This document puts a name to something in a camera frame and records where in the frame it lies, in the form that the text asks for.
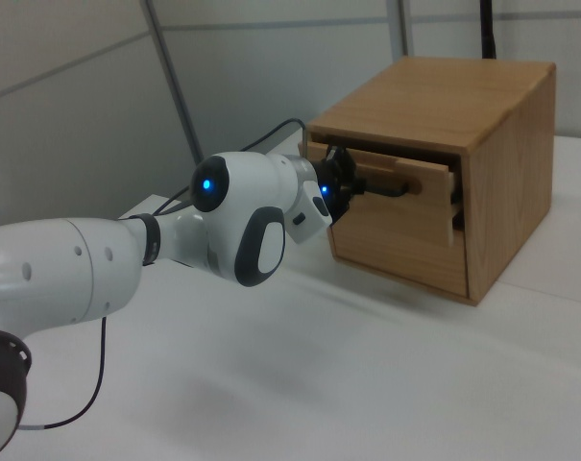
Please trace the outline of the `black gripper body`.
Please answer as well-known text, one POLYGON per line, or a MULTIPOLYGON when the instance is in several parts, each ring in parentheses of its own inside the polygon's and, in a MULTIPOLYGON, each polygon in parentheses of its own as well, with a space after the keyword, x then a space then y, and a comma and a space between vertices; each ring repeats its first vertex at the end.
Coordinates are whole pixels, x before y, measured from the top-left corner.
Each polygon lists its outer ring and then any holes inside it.
POLYGON ((335 224, 350 208, 355 183, 355 163, 351 158, 322 159, 317 162, 321 195, 335 224))

